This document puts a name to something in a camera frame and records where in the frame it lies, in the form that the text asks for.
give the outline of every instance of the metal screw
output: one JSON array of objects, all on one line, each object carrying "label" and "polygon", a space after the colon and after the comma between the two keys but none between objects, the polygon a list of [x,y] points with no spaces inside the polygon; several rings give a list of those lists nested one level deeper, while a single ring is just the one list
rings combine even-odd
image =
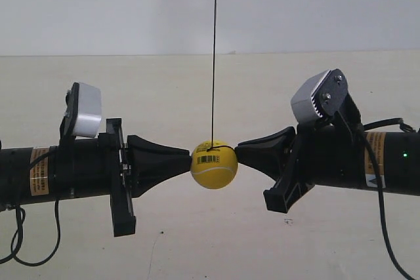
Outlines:
[{"label": "metal screw", "polygon": [[324,93],[322,95],[322,98],[324,98],[324,101],[328,101],[328,100],[331,100],[331,95],[330,93]]}]

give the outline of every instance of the tennis ball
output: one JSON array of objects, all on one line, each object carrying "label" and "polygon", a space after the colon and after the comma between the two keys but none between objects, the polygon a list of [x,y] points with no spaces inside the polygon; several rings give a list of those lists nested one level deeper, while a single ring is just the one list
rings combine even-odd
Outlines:
[{"label": "tennis ball", "polygon": [[233,181],[238,171],[238,159],[226,142],[214,140],[200,144],[192,153],[191,174],[201,186],[218,190]]}]

